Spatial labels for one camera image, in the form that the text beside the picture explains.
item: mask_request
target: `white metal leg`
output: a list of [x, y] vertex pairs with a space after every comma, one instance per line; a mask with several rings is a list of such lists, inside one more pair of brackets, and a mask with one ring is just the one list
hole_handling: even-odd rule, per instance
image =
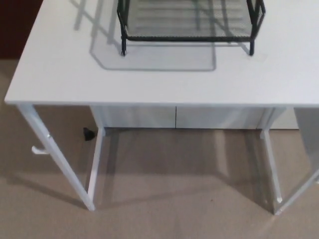
[[98, 176], [98, 168], [100, 163], [100, 156], [101, 156], [101, 149], [102, 149], [102, 142], [103, 142], [104, 135], [105, 135], [104, 129], [99, 129], [98, 135], [96, 138], [96, 143], [95, 143], [94, 157], [93, 157], [90, 183], [89, 183], [89, 189], [88, 189], [88, 194], [91, 200], [93, 200], [94, 198], [95, 184], [96, 184], [96, 179]]
[[58, 145], [55, 143], [54, 139], [51, 137], [49, 131], [45, 127], [41, 118], [37, 114], [33, 105], [18, 105], [18, 109], [21, 111], [22, 115], [29, 123], [37, 137], [42, 142], [45, 150], [52, 156], [54, 162], [61, 169], [63, 174], [69, 180], [72, 187], [75, 189], [79, 197], [82, 199], [83, 203], [86, 207], [93, 211], [95, 210], [95, 206], [93, 204], [93, 200], [89, 197], [87, 192], [85, 191], [83, 185], [77, 178], [76, 174], [70, 167], [63, 153], [59, 149]]
[[276, 167], [276, 163], [275, 163], [275, 157], [274, 157], [274, 153], [273, 153], [268, 130], [262, 131], [262, 138], [265, 142], [266, 154], [267, 154], [269, 165], [270, 165], [272, 183], [273, 183], [273, 187], [275, 190], [275, 197], [276, 197], [277, 202], [280, 203], [280, 202], [282, 202], [283, 198], [281, 195], [277, 167]]
[[93, 163], [92, 163], [92, 169], [91, 169], [91, 175], [90, 175], [90, 182], [89, 182], [89, 189], [88, 194], [89, 197], [93, 200], [94, 198], [94, 192], [95, 192], [95, 185], [96, 185], [96, 179], [98, 176], [98, 168], [100, 163], [100, 156], [101, 156], [101, 150], [102, 150], [102, 142], [103, 137], [105, 136], [105, 119], [103, 117], [103, 107], [101, 106], [91, 106], [91, 112], [93, 115], [93, 118], [95, 120], [95, 123], [98, 127], [98, 135], [96, 137], [96, 143], [95, 143], [95, 150], [94, 150], [94, 157], [93, 157]]
[[260, 137], [264, 140], [266, 153], [271, 170], [271, 178], [274, 187], [275, 198], [278, 203], [281, 203], [283, 198], [281, 195], [280, 184], [278, 179], [277, 167], [275, 163], [274, 153], [272, 149], [272, 144], [269, 136], [269, 129], [273, 122], [285, 111], [285, 108], [273, 108], [266, 109], [263, 118], [261, 120], [262, 132]]

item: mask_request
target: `desk organizer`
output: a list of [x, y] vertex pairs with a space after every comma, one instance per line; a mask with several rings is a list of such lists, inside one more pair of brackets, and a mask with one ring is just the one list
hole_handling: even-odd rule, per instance
[[265, 16], [263, 0], [118, 0], [122, 55], [126, 40], [250, 42]]

